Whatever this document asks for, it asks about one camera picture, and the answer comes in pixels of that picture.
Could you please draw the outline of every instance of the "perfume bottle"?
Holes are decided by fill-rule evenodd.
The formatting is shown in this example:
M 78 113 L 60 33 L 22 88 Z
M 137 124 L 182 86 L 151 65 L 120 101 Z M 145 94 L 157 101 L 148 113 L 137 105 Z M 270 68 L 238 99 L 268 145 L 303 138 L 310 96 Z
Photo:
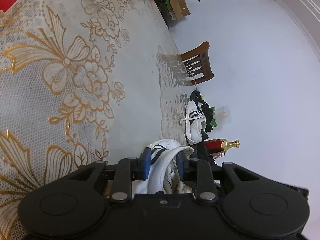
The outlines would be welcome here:
M 204 141 L 205 147 L 214 159 L 224 156 L 229 148 L 239 148 L 239 140 L 234 142 L 228 142 L 226 139 L 214 139 L 210 141 Z

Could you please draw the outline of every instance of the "wooden chair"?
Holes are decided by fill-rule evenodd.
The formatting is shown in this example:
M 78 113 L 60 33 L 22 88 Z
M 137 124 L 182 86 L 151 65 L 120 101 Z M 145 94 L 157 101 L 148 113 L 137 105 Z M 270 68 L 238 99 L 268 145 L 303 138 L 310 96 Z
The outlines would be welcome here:
M 214 77 L 208 56 L 209 42 L 204 41 L 202 44 L 186 53 L 181 54 L 182 61 L 189 71 L 189 76 L 196 76 L 201 74 L 202 76 L 196 78 L 196 84 L 205 82 Z

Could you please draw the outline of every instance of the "shoelace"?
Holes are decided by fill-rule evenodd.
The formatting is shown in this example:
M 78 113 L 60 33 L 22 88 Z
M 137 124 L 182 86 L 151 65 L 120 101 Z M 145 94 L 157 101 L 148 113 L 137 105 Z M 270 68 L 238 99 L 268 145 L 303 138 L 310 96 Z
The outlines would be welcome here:
M 199 119 L 199 118 L 205 118 L 205 116 L 202 115 L 199 111 L 197 111 L 197 113 L 199 114 L 198 116 L 195 116 L 195 117 L 187 117 L 187 118 L 181 119 L 181 120 L 180 120 L 180 125 L 182 125 L 182 121 L 195 120 L 195 119 Z

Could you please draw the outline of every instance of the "gold bottle cap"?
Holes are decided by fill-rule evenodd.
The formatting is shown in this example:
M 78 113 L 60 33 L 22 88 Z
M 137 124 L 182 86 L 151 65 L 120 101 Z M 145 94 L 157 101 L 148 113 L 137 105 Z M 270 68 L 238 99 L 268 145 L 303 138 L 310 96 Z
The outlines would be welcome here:
M 227 152 L 229 148 L 239 148 L 240 147 L 240 142 L 239 140 L 235 140 L 234 142 L 228 142 L 228 141 L 223 141 L 221 144 L 221 148 L 223 149 L 224 152 Z

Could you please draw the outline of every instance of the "table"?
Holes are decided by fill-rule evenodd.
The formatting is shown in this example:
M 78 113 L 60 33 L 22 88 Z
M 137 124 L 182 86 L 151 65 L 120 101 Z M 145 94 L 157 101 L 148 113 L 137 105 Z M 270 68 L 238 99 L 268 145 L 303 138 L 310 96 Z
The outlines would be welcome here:
M 0 236 L 29 191 L 96 160 L 186 144 L 193 86 L 153 0 L 19 0 L 0 21 Z

